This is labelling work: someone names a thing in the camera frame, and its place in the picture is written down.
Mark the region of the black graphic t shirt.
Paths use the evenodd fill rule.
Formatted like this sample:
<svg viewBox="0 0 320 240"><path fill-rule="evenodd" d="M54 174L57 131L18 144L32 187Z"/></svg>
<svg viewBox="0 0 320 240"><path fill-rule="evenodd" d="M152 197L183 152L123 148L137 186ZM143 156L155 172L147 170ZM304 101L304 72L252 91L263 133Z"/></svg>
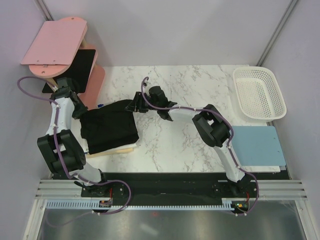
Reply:
<svg viewBox="0 0 320 240"><path fill-rule="evenodd" d="M97 154L139 140L133 113L125 110L130 99L92 109L80 117L80 134L87 141L89 154Z"/></svg>

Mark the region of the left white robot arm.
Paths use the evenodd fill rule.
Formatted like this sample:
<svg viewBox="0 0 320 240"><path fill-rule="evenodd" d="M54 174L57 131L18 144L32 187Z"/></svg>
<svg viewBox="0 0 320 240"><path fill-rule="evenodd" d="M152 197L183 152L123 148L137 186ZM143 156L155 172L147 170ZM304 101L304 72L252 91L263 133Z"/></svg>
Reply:
<svg viewBox="0 0 320 240"><path fill-rule="evenodd" d="M68 77L57 80L57 90L49 98L52 115L45 136L37 139L37 146L50 172L68 179L76 178L92 186L99 197L110 191L102 172L86 161L85 152L72 133L72 119L79 119L88 107L78 97L79 87Z"/></svg>

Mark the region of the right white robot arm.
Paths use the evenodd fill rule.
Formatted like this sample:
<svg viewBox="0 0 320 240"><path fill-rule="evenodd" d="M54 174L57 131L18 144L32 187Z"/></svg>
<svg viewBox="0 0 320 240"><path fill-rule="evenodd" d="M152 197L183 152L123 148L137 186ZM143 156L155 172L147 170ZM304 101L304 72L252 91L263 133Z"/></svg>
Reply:
<svg viewBox="0 0 320 240"><path fill-rule="evenodd" d="M203 108L179 106L176 102L169 101L159 86L154 86L149 89L148 94L137 91L125 110L138 113L154 110L163 120L193 124L203 142L218 154L226 177L231 182L230 193L240 197L247 191L248 176L232 152L234 130L212 104Z"/></svg>

